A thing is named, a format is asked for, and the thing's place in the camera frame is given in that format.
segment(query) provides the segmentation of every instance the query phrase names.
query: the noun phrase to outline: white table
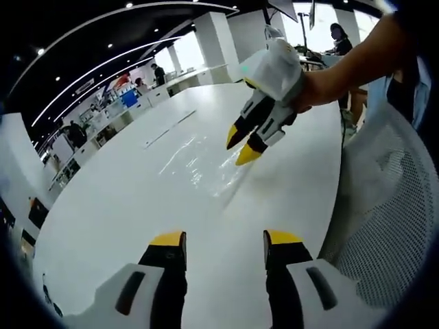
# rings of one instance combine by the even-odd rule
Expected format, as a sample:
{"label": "white table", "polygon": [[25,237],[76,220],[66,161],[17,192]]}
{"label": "white table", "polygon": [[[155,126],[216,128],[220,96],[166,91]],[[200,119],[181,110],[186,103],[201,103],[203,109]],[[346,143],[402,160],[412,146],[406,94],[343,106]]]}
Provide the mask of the white table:
{"label": "white table", "polygon": [[183,328],[270,327],[263,230],[293,232],[318,255],[342,136],[337,104],[320,106],[286,127],[286,137],[256,162],[237,168],[239,148],[226,151],[226,137],[251,93],[245,84],[185,90],[114,137],[72,179],[34,259],[37,287],[45,272],[65,315],[90,306],[95,289],[137,263],[156,235],[184,230]]}
{"label": "white table", "polygon": [[115,117],[109,118],[109,120],[107,120],[107,122],[105,122],[105,124],[100,129],[98,129],[97,131],[93,132],[92,135],[87,136],[87,141],[85,142],[85,144],[83,146],[81,146],[77,151],[75,151],[75,153],[73,153],[73,155],[70,157],[70,159],[67,160],[67,162],[61,167],[61,169],[57,172],[57,174],[52,178],[51,184],[49,186],[49,192],[51,192],[52,189],[54,189],[54,186],[58,184],[58,178],[61,175],[65,174],[64,170],[70,165],[70,162],[73,159],[75,159],[76,162],[82,167],[84,162],[88,161],[88,159],[91,158],[91,156],[93,156],[97,151],[99,151],[101,146],[96,141],[96,138],[109,125],[114,125],[115,122],[118,119],[120,119],[123,115],[126,115],[127,113],[131,114],[131,112],[133,112],[133,111],[138,112],[139,108],[140,108],[141,111],[146,111],[147,109],[149,109],[150,108],[149,103],[144,103],[144,101],[145,100],[143,100],[142,103],[140,103],[140,104],[138,104],[136,106],[133,106],[131,108],[123,109],[123,111],[120,112]]}

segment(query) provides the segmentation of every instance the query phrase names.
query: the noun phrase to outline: white mesh chair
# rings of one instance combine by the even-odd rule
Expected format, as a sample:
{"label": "white mesh chair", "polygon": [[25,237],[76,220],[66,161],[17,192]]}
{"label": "white mesh chair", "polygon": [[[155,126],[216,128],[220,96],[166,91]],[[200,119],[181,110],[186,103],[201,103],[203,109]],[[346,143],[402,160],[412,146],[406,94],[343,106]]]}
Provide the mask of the white mesh chair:
{"label": "white mesh chair", "polygon": [[411,125],[383,103],[345,146],[333,219],[320,257],[391,308],[420,269],[439,223],[439,182]]}

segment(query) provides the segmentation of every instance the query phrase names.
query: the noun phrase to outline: blue object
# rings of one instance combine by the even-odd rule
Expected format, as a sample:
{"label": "blue object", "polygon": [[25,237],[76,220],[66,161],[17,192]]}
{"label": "blue object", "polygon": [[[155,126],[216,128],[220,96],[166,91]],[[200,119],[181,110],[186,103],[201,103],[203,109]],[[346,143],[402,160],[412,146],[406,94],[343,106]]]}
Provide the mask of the blue object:
{"label": "blue object", "polygon": [[[431,91],[431,78],[425,68],[424,62],[418,57],[419,68],[419,83],[414,90],[414,106],[413,106],[413,121],[412,126],[414,129],[418,129],[422,123],[425,109],[427,108],[430,91]],[[393,79],[393,75],[389,77],[381,77],[375,81],[369,83],[368,86],[368,110],[366,112],[366,120],[379,107],[382,101],[387,100],[387,91],[389,89],[390,82]]]}
{"label": "blue object", "polygon": [[134,92],[134,89],[131,89],[130,91],[123,94],[121,99],[122,102],[127,106],[127,108],[130,108],[131,106],[137,103],[137,97]]}

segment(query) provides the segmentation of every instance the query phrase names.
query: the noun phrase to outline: yellow fingertip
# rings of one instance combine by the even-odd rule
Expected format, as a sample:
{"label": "yellow fingertip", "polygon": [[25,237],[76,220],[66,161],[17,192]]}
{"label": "yellow fingertip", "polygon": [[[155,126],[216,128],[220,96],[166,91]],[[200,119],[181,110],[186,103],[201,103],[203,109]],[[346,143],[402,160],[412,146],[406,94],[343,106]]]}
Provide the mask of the yellow fingertip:
{"label": "yellow fingertip", "polygon": [[267,230],[273,245],[302,242],[298,236],[284,231]]}
{"label": "yellow fingertip", "polygon": [[156,236],[150,245],[179,246],[182,231]]}
{"label": "yellow fingertip", "polygon": [[245,165],[246,163],[255,161],[261,155],[262,153],[256,152],[250,146],[248,146],[248,144],[245,144],[244,148],[241,150],[241,153],[239,154],[238,160],[236,160],[236,165],[237,166]]}
{"label": "yellow fingertip", "polygon": [[232,137],[238,132],[238,129],[236,129],[236,126],[233,125],[231,127],[231,129],[228,131],[228,137],[227,137],[227,144],[226,144],[226,148],[230,149],[230,147],[228,146],[230,144],[230,141],[232,140]]}

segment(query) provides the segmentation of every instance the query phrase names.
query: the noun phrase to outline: black strip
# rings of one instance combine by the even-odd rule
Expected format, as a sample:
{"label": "black strip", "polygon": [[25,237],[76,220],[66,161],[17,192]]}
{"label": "black strip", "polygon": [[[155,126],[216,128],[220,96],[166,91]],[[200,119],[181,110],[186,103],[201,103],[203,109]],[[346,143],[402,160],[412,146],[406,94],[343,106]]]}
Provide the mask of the black strip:
{"label": "black strip", "polygon": [[183,252],[183,258],[184,258],[184,263],[185,263],[185,268],[184,270],[186,271],[186,264],[187,264],[187,257],[186,257],[186,232],[183,232],[180,235],[180,242],[179,242],[179,246],[181,247],[181,250]]}
{"label": "black strip", "polygon": [[274,123],[274,119],[270,119],[266,127],[262,129],[262,134],[265,134],[269,130],[269,128],[273,125],[273,123]]}
{"label": "black strip", "polygon": [[259,152],[261,154],[268,148],[268,146],[262,141],[261,137],[259,137],[256,132],[250,135],[247,144],[251,147],[253,151]]}
{"label": "black strip", "polygon": [[129,315],[131,312],[131,306],[139,290],[145,274],[143,272],[134,272],[122,289],[122,292],[117,299],[116,309],[123,315]]}
{"label": "black strip", "polygon": [[329,285],[327,279],[323,276],[322,272],[317,267],[310,267],[307,269],[307,273],[314,283],[314,287],[317,290],[318,297],[322,301],[323,309],[330,310],[337,306],[337,298]]}
{"label": "black strip", "polygon": [[253,102],[250,102],[246,108],[244,108],[244,113],[246,113],[253,106]]}
{"label": "black strip", "polygon": [[289,264],[309,262],[310,260],[313,260],[313,258],[303,243],[280,243],[271,245],[268,250],[265,268],[268,270]]}
{"label": "black strip", "polygon": [[21,238],[25,239],[31,246],[35,247],[36,240],[26,230],[22,231]]}
{"label": "black strip", "polygon": [[272,329],[304,328],[300,296],[287,268],[267,271],[266,288],[272,310]]}
{"label": "black strip", "polygon": [[254,87],[254,86],[252,86],[251,84],[249,84],[248,82],[246,82],[246,85],[249,87],[249,88],[251,88],[251,89],[256,89],[256,87]]}
{"label": "black strip", "polygon": [[154,294],[150,329],[181,329],[186,293],[185,272],[166,269]]}

